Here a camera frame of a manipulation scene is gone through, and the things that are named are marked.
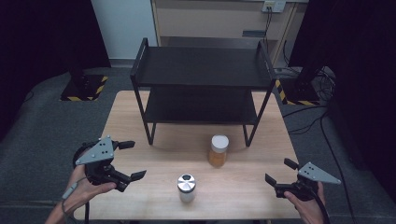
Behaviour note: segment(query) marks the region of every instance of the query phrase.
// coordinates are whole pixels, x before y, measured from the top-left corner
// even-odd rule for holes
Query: yellow black hazard tape
[[[91,76],[90,82],[96,88],[96,92],[88,96],[79,96],[74,91],[65,90],[61,96],[61,101],[96,101],[102,92],[108,77],[105,76]]]
[[[279,92],[280,100],[284,105],[320,105],[319,101],[291,101],[286,96],[286,93],[283,91],[282,84],[279,79],[276,80],[276,88]]]

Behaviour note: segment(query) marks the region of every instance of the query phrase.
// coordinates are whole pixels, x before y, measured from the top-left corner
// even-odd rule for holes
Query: shelf tier
[[[268,90],[262,50],[141,47],[132,70],[139,87]]]
[[[214,88],[151,88],[145,116],[150,123],[257,122],[250,90]]]

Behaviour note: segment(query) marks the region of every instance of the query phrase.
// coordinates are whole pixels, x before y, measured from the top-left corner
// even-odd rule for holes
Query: human hand
[[[299,200],[294,194],[285,191],[285,197],[294,204],[295,208],[300,214],[301,219],[305,224],[323,224],[324,217],[315,199],[307,202]],[[318,196],[320,200],[325,204],[323,184],[318,182]]]
[[[48,224],[64,223],[64,213],[68,216],[87,203],[90,199],[98,194],[106,193],[114,189],[115,183],[105,183],[95,186],[85,176],[85,165],[78,165],[70,175],[66,190],[74,183],[78,182],[77,187],[64,201],[58,203],[46,221]]]

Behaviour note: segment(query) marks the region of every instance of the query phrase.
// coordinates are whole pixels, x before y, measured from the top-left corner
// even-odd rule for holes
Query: metal canister
[[[196,182],[192,175],[181,175],[177,180],[180,200],[189,203],[195,198]]]

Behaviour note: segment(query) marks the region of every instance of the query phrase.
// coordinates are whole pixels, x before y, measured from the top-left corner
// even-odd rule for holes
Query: white lid
[[[227,150],[229,144],[228,137],[225,135],[217,134],[212,137],[212,149],[218,153]]]
[[[177,187],[183,193],[190,193],[195,189],[195,179],[192,175],[181,175],[177,180]]]

